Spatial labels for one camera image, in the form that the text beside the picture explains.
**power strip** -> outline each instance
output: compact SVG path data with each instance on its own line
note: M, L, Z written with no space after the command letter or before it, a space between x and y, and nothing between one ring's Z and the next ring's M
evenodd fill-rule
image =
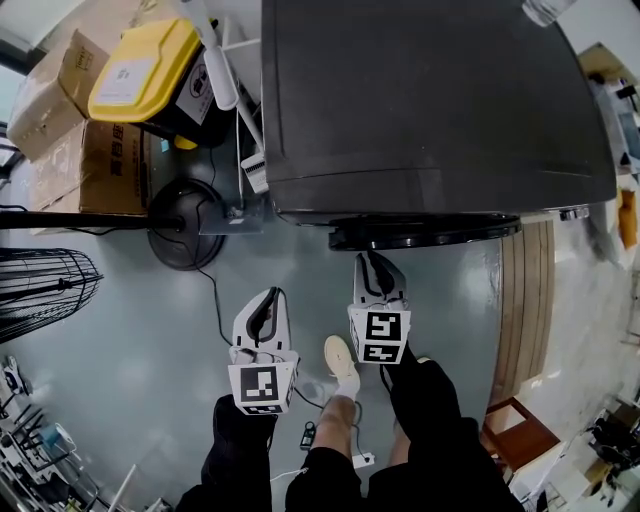
M367 452L362 455L354 455L352 459L354 469L363 468L365 466L373 466L376 463L376 456L371 452Z

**black shorts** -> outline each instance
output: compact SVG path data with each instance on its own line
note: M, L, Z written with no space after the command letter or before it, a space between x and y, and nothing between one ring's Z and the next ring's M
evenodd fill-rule
M409 487L408 464L375 473L369 480L369 496L360 494L360 478L353 462L331 448L312 449L302 465L306 469L289 485L287 512L397 510L398 499Z

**wire fan cage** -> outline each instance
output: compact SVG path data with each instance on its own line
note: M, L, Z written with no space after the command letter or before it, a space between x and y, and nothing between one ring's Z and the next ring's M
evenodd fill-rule
M79 251L0 248L0 343L72 315L101 279Z

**black sleeve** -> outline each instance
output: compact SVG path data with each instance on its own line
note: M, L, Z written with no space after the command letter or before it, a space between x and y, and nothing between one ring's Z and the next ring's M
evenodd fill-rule
M268 440L276 416L246 416L231 395L213 412L213 447L202 466L202 483L186 492L176 512L271 511Z
M480 444L477 422L462 418L455 387L440 365L418 363L407 347L400 365L385 368L394 412L411 440L411 478L430 502L459 496L473 508L522 511Z

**beige sneaker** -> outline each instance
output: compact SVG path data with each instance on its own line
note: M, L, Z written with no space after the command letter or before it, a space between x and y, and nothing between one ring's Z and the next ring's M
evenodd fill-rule
M324 342L324 358L331 374L337 377L338 381L358 373L349 347L340 336L334 334Z

